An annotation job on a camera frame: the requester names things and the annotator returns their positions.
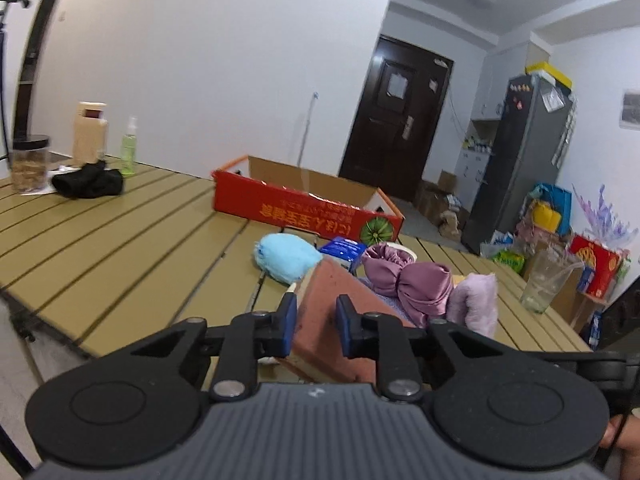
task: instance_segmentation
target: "picture frame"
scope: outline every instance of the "picture frame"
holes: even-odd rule
[[[620,110],[620,128],[640,130],[640,90],[625,90]]]

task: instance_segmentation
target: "purple artificial plant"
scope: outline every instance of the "purple artificial plant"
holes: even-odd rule
[[[630,231],[629,222],[623,224],[618,219],[618,215],[613,213],[613,204],[605,204],[604,184],[600,186],[600,198],[596,210],[591,206],[591,201],[585,202],[582,196],[578,195],[575,186],[574,193],[578,197],[578,203],[591,226],[591,229],[587,229],[586,232],[593,235],[599,243],[612,250],[624,249],[636,238],[638,228]]]

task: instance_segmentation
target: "white wall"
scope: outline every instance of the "white wall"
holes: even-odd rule
[[[471,117],[485,50],[461,38],[389,10],[382,34],[431,50],[453,60],[449,90],[422,178],[437,182],[440,171],[453,173]],[[460,120],[458,126],[454,109]]]
[[[31,6],[23,9],[20,3],[12,4],[6,19],[6,44],[5,48],[5,72],[4,72],[4,98],[6,106],[7,125],[6,130],[11,137],[14,130],[15,97],[22,71],[22,59],[24,49],[31,33],[33,18],[40,5],[40,0],[30,0]]]
[[[574,82],[578,97],[577,123],[569,152],[558,176],[558,186],[592,203],[605,184],[605,200],[631,227],[640,228],[640,132],[620,128],[625,89],[640,90],[640,28],[626,28],[557,45],[550,62]],[[572,228],[588,227],[575,196]],[[624,290],[640,274],[640,237],[631,245],[632,269]]]
[[[251,153],[337,173],[388,0],[60,0],[32,132],[69,152],[77,101],[108,104],[108,152],[185,173]]]

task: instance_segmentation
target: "door handle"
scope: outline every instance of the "door handle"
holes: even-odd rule
[[[404,130],[402,131],[402,138],[404,140],[409,140],[409,136],[411,135],[411,127],[414,126],[414,118],[408,116],[406,118],[406,123],[404,124]]]

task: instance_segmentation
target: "green package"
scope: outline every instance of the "green package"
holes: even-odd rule
[[[494,262],[511,267],[517,274],[520,274],[522,267],[524,267],[524,256],[522,256],[522,254],[512,253],[506,249],[501,250],[491,259]]]

